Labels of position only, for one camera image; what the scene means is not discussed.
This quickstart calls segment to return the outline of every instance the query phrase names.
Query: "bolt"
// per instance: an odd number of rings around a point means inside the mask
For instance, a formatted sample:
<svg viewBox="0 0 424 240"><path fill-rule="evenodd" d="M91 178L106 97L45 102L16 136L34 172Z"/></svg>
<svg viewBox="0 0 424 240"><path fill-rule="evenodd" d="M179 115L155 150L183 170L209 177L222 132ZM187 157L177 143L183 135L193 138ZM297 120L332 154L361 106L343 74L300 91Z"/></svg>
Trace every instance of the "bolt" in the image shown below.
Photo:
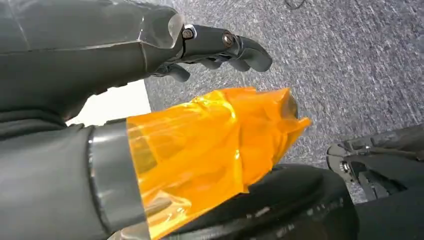
<svg viewBox="0 0 424 240"><path fill-rule="evenodd" d="M224 32L222 41L227 48L231 47L234 44L233 35L229 31Z"/></svg>
<svg viewBox="0 0 424 240"><path fill-rule="evenodd" d="M193 31L191 29L184 29L182 31L182 38L183 39L192 39L194 36Z"/></svg>
<svg viewBox="0 0 424 240"><path fill-rule="evenodd" d="M340 163L340 170L342 170L345 173L348 173L351 170L351 167L349 166L349 164L345 161Z"/></svg>

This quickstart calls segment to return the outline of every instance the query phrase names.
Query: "orange plastic bag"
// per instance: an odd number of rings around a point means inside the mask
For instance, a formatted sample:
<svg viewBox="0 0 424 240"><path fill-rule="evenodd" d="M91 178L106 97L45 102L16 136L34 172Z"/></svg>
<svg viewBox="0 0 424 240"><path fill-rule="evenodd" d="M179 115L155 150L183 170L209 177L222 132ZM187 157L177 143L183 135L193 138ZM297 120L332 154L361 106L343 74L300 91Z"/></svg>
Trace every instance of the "orange plastic bag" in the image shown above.
<svg viewBox="0 0 424 240"><path fill-rule="evenodd" d="M150 237L159 239L268 173L310 124L288 88L210 92L129 117L127 129Z"/></svg>

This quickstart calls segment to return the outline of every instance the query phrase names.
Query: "gray carpet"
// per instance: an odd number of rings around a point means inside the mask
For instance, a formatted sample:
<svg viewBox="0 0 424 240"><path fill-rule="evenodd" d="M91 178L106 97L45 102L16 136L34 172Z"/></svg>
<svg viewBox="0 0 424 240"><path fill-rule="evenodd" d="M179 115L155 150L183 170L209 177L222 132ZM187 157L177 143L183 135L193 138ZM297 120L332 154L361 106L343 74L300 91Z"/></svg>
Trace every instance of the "gray carpet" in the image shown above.
<svg viewBox="0 0 424 240"><path fill-rule="evenodd" d="M290 87L313 126L282 161L323 168L331 143L423 122L423 0L306 0L299 10L283 0L173 3L188 23L258 41L274 63L265 73L191 65L186 83L148 79L153 111L213 89ZM362 201L357 187L351 193Z"/></svg>

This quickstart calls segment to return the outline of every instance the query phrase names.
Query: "robotic arm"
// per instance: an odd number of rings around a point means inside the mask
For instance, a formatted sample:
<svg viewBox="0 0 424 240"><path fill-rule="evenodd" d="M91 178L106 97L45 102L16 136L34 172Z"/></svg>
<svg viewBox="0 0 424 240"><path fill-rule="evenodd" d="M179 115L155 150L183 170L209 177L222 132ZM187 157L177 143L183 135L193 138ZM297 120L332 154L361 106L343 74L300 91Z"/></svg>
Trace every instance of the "robotic arm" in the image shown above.
<svg viewBox="0 0 424 240"><path fill-rule="evenodd" d="M91 95L149 76L184 82L178 63L272 64L250 39L184 26L174 9L147 2L10 0L0 9L0 239L106 239L146 219L125 119L65 124Z"/></svg>

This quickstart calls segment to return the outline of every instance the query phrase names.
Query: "cable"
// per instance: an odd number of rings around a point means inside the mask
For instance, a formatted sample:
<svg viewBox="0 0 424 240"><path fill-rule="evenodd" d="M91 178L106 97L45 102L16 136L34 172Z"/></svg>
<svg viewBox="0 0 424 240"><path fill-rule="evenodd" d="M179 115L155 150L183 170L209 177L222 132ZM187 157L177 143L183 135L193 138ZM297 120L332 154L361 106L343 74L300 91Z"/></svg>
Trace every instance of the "cable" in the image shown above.
<svg viewBox="0 0 424 240"><path fill-rule="evenodd" d="M304 3L306 2L306 0L302 0L302 2L301 3L299 3L299 5L295 5L295 6L293 6L291 3L289 3L287 0L284 0L284 3L285 3L285 5L287 6L287 8L288 9L290 9L290 10L296 10L296 9L300 9L303 5L304 5Z"/></svg>

